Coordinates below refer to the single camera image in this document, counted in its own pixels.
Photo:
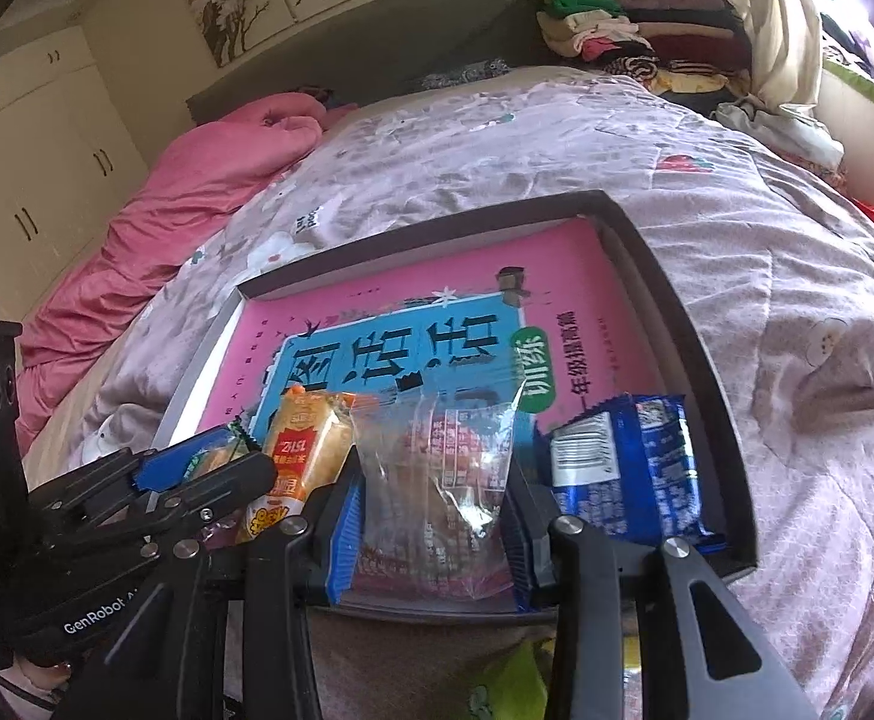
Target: stack of folded clothes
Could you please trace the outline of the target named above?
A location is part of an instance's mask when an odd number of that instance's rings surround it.
[[[543,1],[543,39],[575,64],[704,116],[750,93],[750,41],[726,0]]]

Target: black cable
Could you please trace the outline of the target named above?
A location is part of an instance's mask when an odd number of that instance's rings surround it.
[[[8,692],[16,695],[17,698],[21,698],[29,704],[33,704],[35,707],[39,707],[40,709],[46,709],[47,712],[56,711],[56,704],[54,704],[52,701],[47,701],[46,699],[40,698],[40,696],[30,693],[29,690],[24,690],[24,688],[21,688],[20,685],[15,685],[6,677],[0,676],[0,688],[8,690]]]

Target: green label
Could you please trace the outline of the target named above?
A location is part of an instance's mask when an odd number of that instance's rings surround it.
[[[557,387],[547,334],[539,327],[521,327],[510,336],[510,345],[524,378],[523,394],[517,408],[524,413],[549,409],[557,399]]]

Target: packaged bread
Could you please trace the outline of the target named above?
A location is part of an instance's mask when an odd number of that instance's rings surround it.
[[[300,514],[315,488],[337,481],[353,443],[352,404],[351,394],[308,392],[299,385],[283,395],[263,445],[277,466],[277,480],[270,493],[247,507],[240,541]]]

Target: clear plastic package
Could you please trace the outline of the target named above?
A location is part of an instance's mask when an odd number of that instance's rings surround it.
[[[353,409],[367,480],[361,570],[387,590],[482,599],[510,586],[497,519],[522,382],[510,367],[488,376],[512,397],[456,408],[453,391],[421,386]]]

